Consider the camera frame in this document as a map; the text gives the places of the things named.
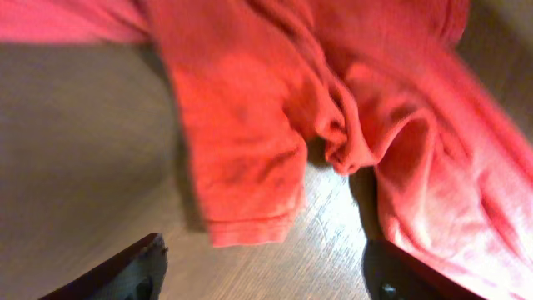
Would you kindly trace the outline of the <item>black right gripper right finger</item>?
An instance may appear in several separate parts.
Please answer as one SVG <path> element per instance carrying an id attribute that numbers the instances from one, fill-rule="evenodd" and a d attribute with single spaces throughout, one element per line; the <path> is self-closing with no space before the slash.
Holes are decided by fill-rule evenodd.
<path id="1" fill-rule="evenodd" d="M 384 239 L 366 242 L 362 273 L 372 300 L 482 300 Z"/>

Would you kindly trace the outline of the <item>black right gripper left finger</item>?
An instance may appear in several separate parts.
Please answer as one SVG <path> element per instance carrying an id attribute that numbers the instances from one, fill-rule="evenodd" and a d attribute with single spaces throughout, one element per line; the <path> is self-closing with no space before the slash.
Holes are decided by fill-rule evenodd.
<path id="1" fill-rule="evenodd" d="M 152 232 L 40 300 L 158 300 L 167 251 L 163 236 Z"/>

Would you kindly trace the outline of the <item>red orange t-shirt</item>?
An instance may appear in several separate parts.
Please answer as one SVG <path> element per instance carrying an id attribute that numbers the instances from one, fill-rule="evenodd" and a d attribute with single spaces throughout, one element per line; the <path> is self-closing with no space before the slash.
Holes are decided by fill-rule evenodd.
<path id="1" fill-rule="evenodd" d="M 4 1 L 1 296 L 152 232 L 162 299 L 361 299 L 385 239 L 532 296 L 532 148 L 466 1 Z"/>

